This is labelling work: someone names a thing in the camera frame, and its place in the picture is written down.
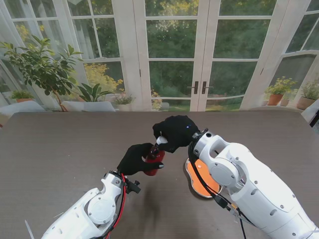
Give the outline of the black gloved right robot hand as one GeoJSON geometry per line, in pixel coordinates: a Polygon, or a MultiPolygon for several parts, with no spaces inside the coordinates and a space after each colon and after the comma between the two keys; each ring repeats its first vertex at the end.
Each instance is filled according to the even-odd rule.
{"type": "Polygon", "coordinates": [[[174,153],[179,147],[186,147],[193,141],[193,135],[200,133],[197,125],[188,116],[170,116],[153,125],[155,138],[163,136],[167,143],[159,145],[159,150],[174,153]]]}

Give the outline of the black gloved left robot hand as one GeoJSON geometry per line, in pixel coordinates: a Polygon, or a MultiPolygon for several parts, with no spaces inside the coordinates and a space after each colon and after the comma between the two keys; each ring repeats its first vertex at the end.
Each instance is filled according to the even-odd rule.
{"type": "Polygon", "coordinates": [[[123,175],[134,175],[138,172],[148,172],[161,169],[164,164],[161,162],[147,163],[143,160],[150,152],[151,143],[135,144],[128,148],[126,154],[117,167],[117,171],[123,175]]]}

